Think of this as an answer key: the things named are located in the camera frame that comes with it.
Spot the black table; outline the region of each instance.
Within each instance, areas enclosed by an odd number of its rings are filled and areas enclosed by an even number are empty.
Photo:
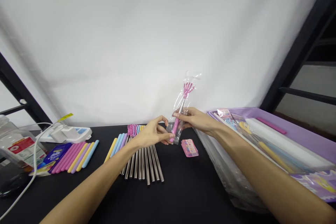
[[[39,223],[68,193],[103,164],[108,150],[127,126],[93,127],[92,138],[99,144],[88,166],[75,174],[62,172],[37,177],[11,212],[5,223]],[[186,157],[181,145],[156,144],[164,183],[149,187],[146,180],[118,177],[89,223],[259,223],[274,222],[271,215],[259,215],[233,207],[229,196],[201,141],[193,129],[183,131],[181,139],[193,139],[198,157]],[[44,143],[51,150],[55,144]],[[20,173],[9,164],[0,170],[0,184]],[[0,199],[0,215],[15,198]]]

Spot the blue package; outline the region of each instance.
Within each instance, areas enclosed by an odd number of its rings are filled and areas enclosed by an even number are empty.
[[[62,145],[55,146],[44,158],[43,162],[37,167],[40,169],[43,166],[50,165],[54,162],[52,168],[48,171],[49,173],[56,167],[57,163],[61,160],[61,158],[65,155],[67,150],[71,147],[72,143],[66,143]]]

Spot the red label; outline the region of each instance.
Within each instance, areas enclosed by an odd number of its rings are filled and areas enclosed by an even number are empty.
[[[27,149],[29,146],[33,145],[34,141],[30,138],[22,138],[21,140],[14,143],[11,147],[8,148],[14,154],[18,154],[19,152]]]

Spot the pastel straw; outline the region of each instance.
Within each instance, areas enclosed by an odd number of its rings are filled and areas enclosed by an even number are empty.
[[[123,140],[124,140],[124,136],[125,136],[125,133],[121,134],[121,137],[120,137],[119,142],[118,142],[117,149],[115,150],[115,153],[114,153],[114,154],[116,154],[116,153],[120,150],[120,146],[121,146],[121,143],[122,143]]]
[[[85,153],[86,153],[87,150],[89,149],[90,145],[91,145],[91,144],[86,143],[86,144],[83,146],[84,149],[82,148],[83,151],[81,151],[81,152],[79,153],[80,156],[79,156],[78,160],[76,161],[74,167],[73,167],[72,170],[71,170],[71,173],[72,173],[72,174],[74,174],[74,173],[76,172],[77,167],[78,167],[79,164],[81,163],[81,161],[82,161],[83,157],[85,156]]]
[[[82,168],[85,168],[87,165],[88,165],[88,162],[90,161],[91,157],[92,157],[92,154],[94,153],[95,149],[97,148],[97,145],[99,143],[99,140],[96,140],[93,147],[91,148],[88,156],[86,157],[83,165],[82,165]]]
[[[107,156],[106,156],[106,158],[105,158],[104,163],[105,163],[107,160],[110,159],[110,156],[111,156],[111,154],[112,154],[112,151],[113,151],[114,146],[116,145],[117,140],[118,140],[117,138],[115,138],[115,139],[113,140],[113,143],[112,143],[112,145],[111,145],[110,150],[108,151],[108,154],[107,154]]]
[[[85,144],[85,142],[81,142],[81,143],[76,144],[73,153],[69,157],[68,161],[66,163],[64,163],[61,171],[65,171],[65,170],[68,170],[70,168],[70,165],[72,164],[72,162],[74,161],[78,152],[80,152],[80,150],[81,150],[81,148],[83,147],[84,144]]]
[[[51,174],[55,174],[55,173],[60,173],[61,168],[64,164],[64,162],[67,160],[68,156],[70,155],[70,153],[72,152],[73,148],[74,148],[74,144],[72,144],[70,146],[70,148],[68,149],[68,151],[65,153],[65,155],[62,157],[62,159],[58,162],[58,164],[56,165],[55,169],[51,172]]]
[[[84,152],[86,146],[88,143],[83,144],[81,150],[78,152],[77,156],[75,157],[75,159],[73,160],[72,164],[70,165],[69,169],[68,169],[68,173],[72,172],[72,170],[74,169],[78,159],[80,158],[80,156],[82,155],[82,153]]]
[[[86,151],[84,150],[84,152],[83,152],[84,156],[83,156],[82,160],[80,161],[79,165],[77,166],[76,172],[79,172],[82,169],[82,166],[83,166],[83,164],[84,164],[84,162],[85,162],[85,160],[86,160],[88,154],[90,153],[90,151],[91,151],[91,149],[92,149],[92,147],[93,147],[94,144],[95,144],[94,142],[90,143],[86,147]]]
[[[120,145],[120,149],[121,149],[122,147],[124,147],[127,136],[128,136],[128,134],[126,133],[125,136],[124,136],[124,139],[122,140],[122,143],[121,143],[121,145]]]
[[[118,147],[118,144],[119,144],[121,135],[122,135],[122,134],[119,134],[119,136],[118,136],[117,142],[115,143],[115,146],[114,146],[114,148],[113,148],[113,151],[112,151],[112,153],[111,153],[110,158],[116,153],[116,150],[117,150],[117,147]]]

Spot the pink back scratcher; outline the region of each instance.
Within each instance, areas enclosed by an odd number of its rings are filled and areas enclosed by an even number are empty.
[[[183,85],[183,99],[182,99],[180,110],[178,111],[179,113],[183,111],[184,102],[188,98],[189,93],[193,91],[194,88],[195,86],[191,82],[186,82]],[[179,126],[179,121],[180,120],[178,118],[175,118],[174,127],[173,127],[173,130],[171,131],[174,135],[176,134],[177,127]]]

